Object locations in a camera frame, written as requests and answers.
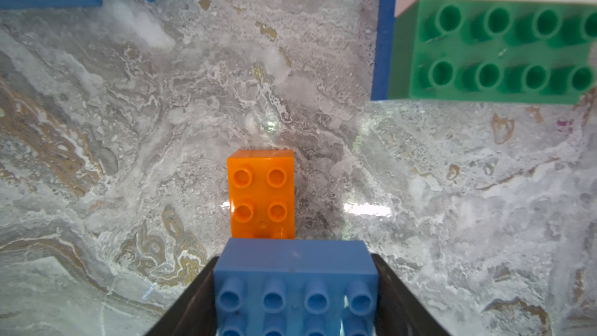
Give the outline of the green lego brick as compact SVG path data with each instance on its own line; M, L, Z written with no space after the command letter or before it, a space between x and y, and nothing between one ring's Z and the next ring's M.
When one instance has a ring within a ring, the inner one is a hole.
M391 100L575 104L591 90L596 8L418 0L394 23Z

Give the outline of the blue lego brick front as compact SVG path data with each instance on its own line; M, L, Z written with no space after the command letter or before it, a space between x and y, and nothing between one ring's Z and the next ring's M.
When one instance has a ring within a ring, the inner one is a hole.
M388 99L395 3L396 0L379 0L371 101Z

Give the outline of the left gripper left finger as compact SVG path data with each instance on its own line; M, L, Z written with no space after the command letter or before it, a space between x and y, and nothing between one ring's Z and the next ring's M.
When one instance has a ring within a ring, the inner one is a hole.
M212 258L179 299L146 336L216 335L218 329L213 271L219 256Z

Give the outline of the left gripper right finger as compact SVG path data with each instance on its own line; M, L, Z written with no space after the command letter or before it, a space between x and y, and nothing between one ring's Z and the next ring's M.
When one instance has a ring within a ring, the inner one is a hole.
M376 334L450 336L382 257L372 254L372 258L379 272Z

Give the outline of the light blue small lego brick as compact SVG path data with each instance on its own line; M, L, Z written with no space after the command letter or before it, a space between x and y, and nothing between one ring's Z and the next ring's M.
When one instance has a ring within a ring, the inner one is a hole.
M220 335L371 335L379 272L362 241L232 238L214 269Z

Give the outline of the orange lego brick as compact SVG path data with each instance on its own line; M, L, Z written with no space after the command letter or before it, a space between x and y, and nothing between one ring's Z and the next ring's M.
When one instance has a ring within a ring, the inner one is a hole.
M294 152L238 150L227 159L233 238L295 237Z

